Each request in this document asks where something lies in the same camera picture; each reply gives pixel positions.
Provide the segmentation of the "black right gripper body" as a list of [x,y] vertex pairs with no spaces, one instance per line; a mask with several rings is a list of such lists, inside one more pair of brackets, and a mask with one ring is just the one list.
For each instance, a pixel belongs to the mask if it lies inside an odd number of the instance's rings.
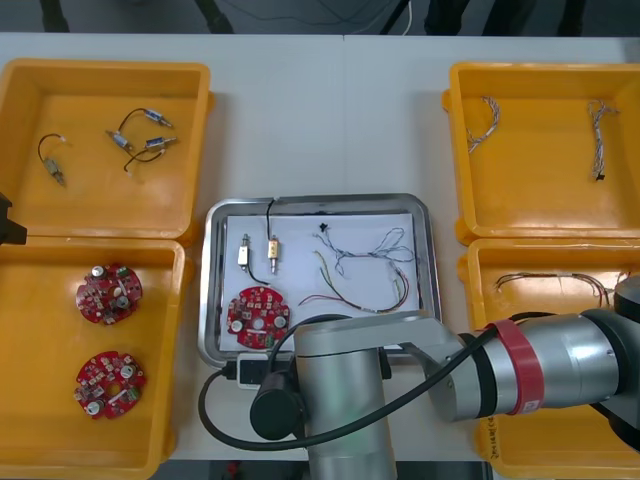
[[293,353],[278,355],[273,365],[274,381],[279,385],[295,384],[295,356]]

